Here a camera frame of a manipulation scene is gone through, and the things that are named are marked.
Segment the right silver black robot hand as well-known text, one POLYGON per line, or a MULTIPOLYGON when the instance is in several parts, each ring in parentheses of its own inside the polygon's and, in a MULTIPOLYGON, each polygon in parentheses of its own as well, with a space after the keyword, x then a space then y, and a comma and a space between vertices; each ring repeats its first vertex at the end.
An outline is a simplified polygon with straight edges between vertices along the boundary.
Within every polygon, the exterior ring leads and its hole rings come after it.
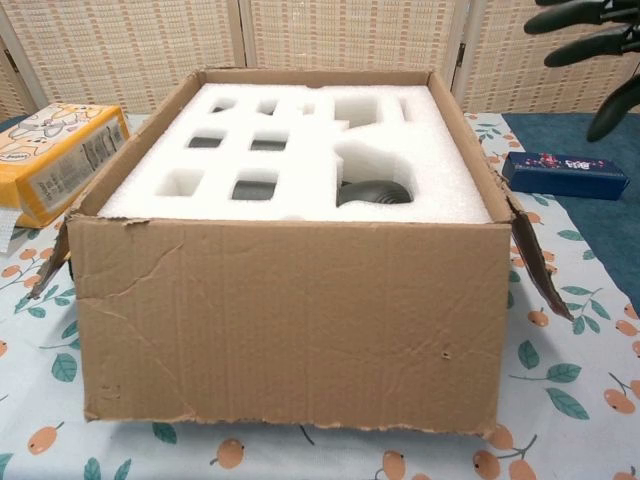
MULTIPOLYGON (((576 25, 603 25, 596 31, 563 45, 544 59, 548 68, 559 68, 595 57, 623 56, 639 51, 639 3, 637 1, 538 1, 542 11, 527 20, 524 32, 541 35, 576 25)), ((639 74, 614 90, 601 104, 588 128, 586 139, 608 136, 639 105, 639 74)))

